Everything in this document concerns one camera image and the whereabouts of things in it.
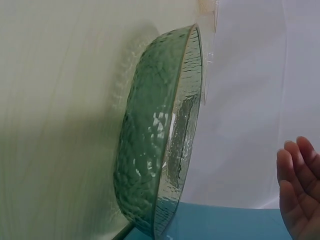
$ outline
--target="glass dish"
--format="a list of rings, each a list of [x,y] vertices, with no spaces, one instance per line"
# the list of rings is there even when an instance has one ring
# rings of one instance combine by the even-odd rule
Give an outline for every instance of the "glass dish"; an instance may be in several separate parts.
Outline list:
[[[202,80],[197,24],[159,36],[136,67],[113,185],[124,216],[154,239],[171,221],[183,191]]]

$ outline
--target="white background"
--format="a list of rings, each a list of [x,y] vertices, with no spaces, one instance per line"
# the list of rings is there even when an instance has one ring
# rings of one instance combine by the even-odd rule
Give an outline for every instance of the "white background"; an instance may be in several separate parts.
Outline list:
[[[320,2],[221,0],[183,202],[278,208],[276,152],[320,147]]]

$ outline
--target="green glass bowl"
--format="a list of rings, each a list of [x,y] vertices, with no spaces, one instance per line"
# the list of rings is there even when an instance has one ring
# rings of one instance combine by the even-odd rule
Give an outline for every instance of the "green glass bowl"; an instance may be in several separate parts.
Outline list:
[[[196,24],[159,36],[136,66],[113,185],[121,212],[154,239],[174,216],[184,188],[202,80]]]

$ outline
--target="bowl rim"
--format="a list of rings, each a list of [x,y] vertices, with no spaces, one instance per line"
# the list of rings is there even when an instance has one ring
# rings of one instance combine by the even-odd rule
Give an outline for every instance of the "bowl rim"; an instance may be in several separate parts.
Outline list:
[[[176,100],[177,100],[177,89],[178,89],[178,85],[181,81],[181,75],[182,75],[182,67],[184,65],[184,60],[186,58],[186,52],[187,52],[187,46],[188,46],[188,43],[191,39],[191,35],[192,33],[194,32],[194,30],[197,31],[198,33],[198,37],[197,37],[197,40],[198,40],[198,44],[199,44],[199,51],[200,51],[200,61],[201,61],[201,81],[200,81],[200,94],[199,94],[199,103],[198,103],[198,106],[197,106],[197,115],[196,115],[196,121],[195,121],[195,126],[194,126],[194,133],[193,133],[193,137],[194,137],[194,134],[196,132],[196,129],[197,129],[197,122],[198,122],[198,117],[199,117],[199,110],[200,110],[200,105],[201,105],[201,92],[202,92],[202,88],[203,88],[203,78],[204,78],[204,60],[203,60],[203,52],[202,52],[202,42],[201,42],[201,34],[200,34],[200,28],[199,28],[199,25],[197,23],[193,24],[193,25],[190,25],[189,26],[189,31],[188,31],[188,35],[187,35],[187,38],[186,38],[186,41],[185,41],[185,46],[184,46],[184,52],[183,52],[183,57],[181,59],[181,62],[180,62],[180,65],[179,65],[179,72],[178,72],[178,78],[177,78],[177,82],[176,82],[176,91],[175,91],[175,96],[174,96],[174,100],[173,102],[175,103]],[[170,113],[170,121],[169,121],[169,124],[171,124],[172,122],[172,115],[173,115],[173,111],[174,111],[174,108],[173,108],[173,105],[172,105],[172,109],[171,109],[171,113]],[[166,139],[166,144],[165,144],[165,149],[167,149],[167,146],[169,144],[169,136],[167,137]],[[165,159],[165,152],[166,150],[163,151],[163,156],[162,156],[162,160],[161,160],[161,166],[163,166],[164,164],[164,159]],[[185,183],[186,183],[186,179],[187,179],[187,175],[188,175],[188,169],[189,169],[189,164],[190,164],[190,161],[191,161],[191,158],[188,160],[188,166],[187,166],[187,173],[185,175],[185,178],[183,180],[183,184],[182,184],[182,189],[181,189],[181,193],[179,195],[179,199],[178,199],[178,202],[177,202],[177,205],[175,206],[175,209],[174,209],[174,214],[173,214],[173,217],[170,219],[170,221],[168,222],[168,224],[165,226],[163,232],[166,230],[166,228],[168,227],[168,225],[170,225],[171,221],[173,220],[174,218],[174,215],[177,211],[177,208],[179,206],[179,203],[180,203],[180,199],[181,199],[181,196],[182,196],[182,193],[183,193],[183,190],[184,190],[184,187],[185,187]],[[153,235],[153,239],[156,238],[156,233],[155,233],[155,218],[156,218],[156,207],[158,205],[158,195],[159,195],[159,189],[160,189],[160,180],[161,180],[161,176],[162,176],[162,168],[160,169],[160,174],[158,174],[158,177],[156,179],[156,188],[154,189],[154,195],[156,196],[153,200],[153,203],[152,203],[152,207],[151,207],[151,234]]]

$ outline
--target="textured glass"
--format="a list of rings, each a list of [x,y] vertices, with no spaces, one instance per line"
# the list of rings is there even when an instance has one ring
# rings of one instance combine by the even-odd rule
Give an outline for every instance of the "textured glass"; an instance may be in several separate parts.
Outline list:
[[[120,133],[114,189],[122,213],[157,239],[189,166],[202,87],[197,25],[154,40],[136,67]]]

